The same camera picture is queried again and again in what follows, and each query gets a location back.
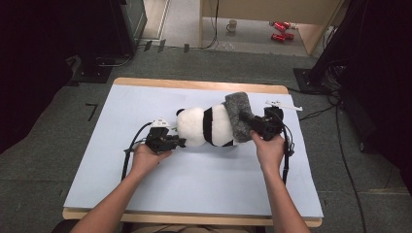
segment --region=human arm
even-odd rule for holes
[[[139,183],[162,159],[170,154],[172,151],[154,154],[146,145],[140,145],[134,152],[130,173],[108,196],[85,215],[71,232],[115,232]]]
[[[277,135],[266,142],[255,131],[251,131],[251,137],[257,146],[257,159],[266,183],[275,232],[309,232],[280,175],[284,139]]]

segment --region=white plastic part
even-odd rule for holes
[[[166,120],[164,120],[162,118],[159,118],[151,124],[151,127],[153,127],[153,128],[156,128],[156,127],[170,127],[170,125]]]
[[[274,107],[282,108],[282,109],[292,109],[292,110],[296,110],[296,111],[303,111],[302,107],[297,108],[295,106],[284,105],[280,101],[266,100],[266,104],[274,106]]]

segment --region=gray fuzzy fabric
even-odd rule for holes
[[[223,105],[229,115],[230,124],[233,129],[233,138],[239,143],[246,143],[252,140],[249,135],[252,128],[247,122],[239,118],[241,112],[250,114],[251,116],[253,115],[248,94],[245,92],[236,92],[226,95],[225,100]]]

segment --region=black plush ear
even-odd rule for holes
[[[178,112],[176,112],[176,116],[178,116],[178,115],[179,115],[179,113],[181,113],[182,111],[184,111],[184,109],[180,109],[180,110],[178,110]]]

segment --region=person's right hand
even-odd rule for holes
[[[264,173],[275,172],[279,174],[279,167],[284,156],[285,140],[280,135],[276,135],[270,141],[264,141],[254,130],[250,134],[257,146],[257,158],[261,170]]]

